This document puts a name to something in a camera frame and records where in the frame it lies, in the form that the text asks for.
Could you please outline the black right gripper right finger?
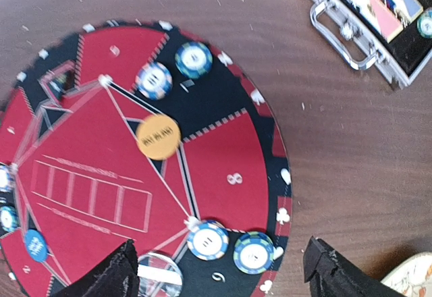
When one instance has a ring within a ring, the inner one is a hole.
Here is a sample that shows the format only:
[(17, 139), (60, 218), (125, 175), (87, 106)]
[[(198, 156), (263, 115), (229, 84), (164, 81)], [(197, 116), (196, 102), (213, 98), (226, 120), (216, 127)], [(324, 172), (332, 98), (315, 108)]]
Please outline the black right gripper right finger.
[(304, 251), (303, 269), (311, 296), (401, 296), (362, 272), (326, 241), (313, 236)]

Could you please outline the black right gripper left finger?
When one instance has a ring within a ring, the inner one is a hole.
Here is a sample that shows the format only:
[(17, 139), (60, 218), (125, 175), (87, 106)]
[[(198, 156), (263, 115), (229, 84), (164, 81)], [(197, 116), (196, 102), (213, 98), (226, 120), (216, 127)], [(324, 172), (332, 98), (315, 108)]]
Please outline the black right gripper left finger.
[(127, 240), (95, 268), (72, 285), (57, 292), (63, 297), (138, 295), (138, 256), (133, 240)]

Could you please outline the clear round dealer button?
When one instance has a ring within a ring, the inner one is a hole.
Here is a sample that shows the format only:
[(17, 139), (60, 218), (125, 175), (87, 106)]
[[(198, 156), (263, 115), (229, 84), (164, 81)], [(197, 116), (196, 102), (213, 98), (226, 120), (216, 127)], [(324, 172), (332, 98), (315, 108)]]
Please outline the clear round dealer button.
[(179, 296), (183, 274), (168, 256), (156, 252), (138, 258), (138, 296)]

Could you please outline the green chips stack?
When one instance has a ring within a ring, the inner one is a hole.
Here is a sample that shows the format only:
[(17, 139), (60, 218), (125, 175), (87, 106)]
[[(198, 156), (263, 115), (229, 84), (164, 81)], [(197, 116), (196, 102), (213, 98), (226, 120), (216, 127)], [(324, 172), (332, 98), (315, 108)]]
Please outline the green chips stack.
[(213, 56), (205, 44), (187, 42), (176, 51), (175, 65), (181, 74), (196, 80), (211, 71)]
[(271, 267), (273, 257), (273, 241), (263, 232), (247, 232), (234, 245), (234, 264), (249, 275), (264, 273)]

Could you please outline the blue small blind button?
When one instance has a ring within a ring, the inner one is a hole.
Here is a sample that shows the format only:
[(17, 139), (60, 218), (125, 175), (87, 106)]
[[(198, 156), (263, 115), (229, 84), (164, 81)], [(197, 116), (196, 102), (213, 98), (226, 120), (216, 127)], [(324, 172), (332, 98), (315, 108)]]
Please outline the blue small blind button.
[(26, 251), (30, 258), (43, 263), (48, 258), (48, 246), (43, 235), (35, 229), (29, 229), (24, 236)]

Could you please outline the chip stack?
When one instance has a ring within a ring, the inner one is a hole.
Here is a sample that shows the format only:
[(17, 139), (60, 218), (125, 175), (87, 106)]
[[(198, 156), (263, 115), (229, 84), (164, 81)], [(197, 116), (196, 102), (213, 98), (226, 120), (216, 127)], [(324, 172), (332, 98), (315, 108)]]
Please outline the chip stack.
[(224, 227), (214, 221), (205, 221), (190, 230), (187, 245), (197, 258), (214, 261), (227, 252), (229, 240), (228, 232)]
[(157, 61), (142, 66), (136, 75), (138, 91), (150, 100), (160, 100), (172, 89), (172, 76), (169, 70)]

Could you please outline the orange big blind button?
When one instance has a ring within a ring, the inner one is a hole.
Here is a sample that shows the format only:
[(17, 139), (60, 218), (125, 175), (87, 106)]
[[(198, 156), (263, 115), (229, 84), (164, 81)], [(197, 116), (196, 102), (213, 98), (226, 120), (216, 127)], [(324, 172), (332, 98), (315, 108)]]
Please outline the orange big blind button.
[(136, 129), (136, 142), (140, 152), (149, 159), (168, 159), (180, 146), (179, 125), (167, 115), (147, 116)]

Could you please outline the blue cream chips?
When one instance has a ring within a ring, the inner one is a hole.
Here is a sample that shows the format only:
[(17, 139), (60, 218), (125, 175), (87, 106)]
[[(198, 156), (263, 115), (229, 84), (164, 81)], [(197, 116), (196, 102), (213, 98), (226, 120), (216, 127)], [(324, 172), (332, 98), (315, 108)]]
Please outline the blue cream chips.
[(8, 166), (2, 165), (0, 169), (0, 190), (2, 192), (13, 192), (16, 182), (13, 173)]

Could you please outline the black triangular all-in marker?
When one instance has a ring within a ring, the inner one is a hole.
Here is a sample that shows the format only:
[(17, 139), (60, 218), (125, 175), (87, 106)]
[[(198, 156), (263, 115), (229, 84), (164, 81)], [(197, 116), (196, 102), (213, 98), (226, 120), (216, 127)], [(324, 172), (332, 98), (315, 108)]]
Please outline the black triangular all-in marker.
[(67, 91), (74, 88), (75, 62), (68, 60), (43, 74), (39, 84), (48, 97), (56, 104), (60, 104)]

